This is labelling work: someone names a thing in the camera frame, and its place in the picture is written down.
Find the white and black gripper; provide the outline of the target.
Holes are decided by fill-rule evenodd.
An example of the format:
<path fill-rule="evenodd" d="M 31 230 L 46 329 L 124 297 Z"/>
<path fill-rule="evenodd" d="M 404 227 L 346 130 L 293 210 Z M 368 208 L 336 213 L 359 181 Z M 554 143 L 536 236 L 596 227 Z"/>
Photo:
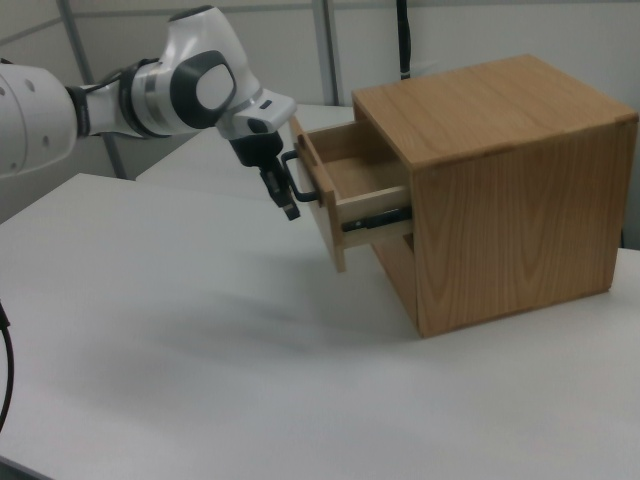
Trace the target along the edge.
<path fill-rule="evenodd" d="M 271 200 L 289 221 L 300 217 L 285 177 L 269 170 L 283 148 L 279 129 L 296 112 L 296 102 L 286 95 L 259 89 L 248 100 L 228 109 L 218 121 L 218 130 L 229 141 L 240 163 L 259 167 Z"/>

